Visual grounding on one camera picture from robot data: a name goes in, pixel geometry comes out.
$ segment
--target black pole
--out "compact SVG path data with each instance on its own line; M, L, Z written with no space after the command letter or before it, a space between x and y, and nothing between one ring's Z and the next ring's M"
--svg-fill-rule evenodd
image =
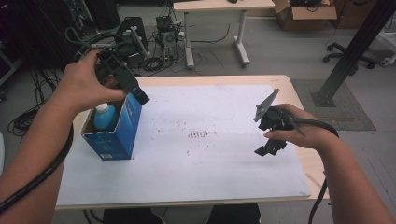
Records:
M312 93L316 106L332 106L332 98L338 88L343 84L364 51L370 47L395 9L396 0L377 0L320 91Z

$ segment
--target floor mat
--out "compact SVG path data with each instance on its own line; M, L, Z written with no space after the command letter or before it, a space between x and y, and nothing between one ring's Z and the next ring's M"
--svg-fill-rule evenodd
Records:
M315 106L311 92L318 92L325 80L292 79L291 83L306 111L319 120L331 124L337 131L375 131L361 105L353 96L346 83L343 83L332 98L336 107Z

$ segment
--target forearm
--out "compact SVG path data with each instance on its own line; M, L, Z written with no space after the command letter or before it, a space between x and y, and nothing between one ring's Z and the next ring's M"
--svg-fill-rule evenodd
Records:
M0 176L0 201L25 186L52 163L64 146L74 116L75 112L56 100L49 100L39 110L18 154ZM16 223L18 219L17 223L50 223L62 169L63 165L36 189L8 208L0 215L0 222L12 220Z
M329 136L318 153L328 182L334 223L394 223L349 147Z

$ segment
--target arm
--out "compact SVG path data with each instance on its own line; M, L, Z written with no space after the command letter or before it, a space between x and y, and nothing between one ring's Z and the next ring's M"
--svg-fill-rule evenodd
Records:
M41 107L18 150L0 176L0 201L40 174L62 150L75 116L125 93L101 86L94 73L97 50L69 64L55 93ZM0 223L50 223L61 183L63 164L43 183L0 214Z
M299 119L316 119L292 105L278 105ZM334 223L395 223L371 185L350 148L332 133L309 125L295 130L273 131L264 136L315 149L320 155L328 182Z

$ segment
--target desk leg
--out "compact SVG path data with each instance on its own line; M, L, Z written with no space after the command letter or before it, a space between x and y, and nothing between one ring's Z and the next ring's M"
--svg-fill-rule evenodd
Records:
M189 25L187 24L187 15L189 13L185 12L184 13L184 32L186 35L186 63L187 67L189 69L192 69L194 67L194 58L192 57L192 49L191 49L191 42L190 42L190 33L189 33Z
M243 10L241 12L241 21L239 22L239 32L238 36L235 36L235 44L238 47L239 54L242 58L242 66L250 64L250 59L248 58L247 52L245 51L244 44L242 43L242 37L244 35L245 30L245 21L247 19L247 10Z

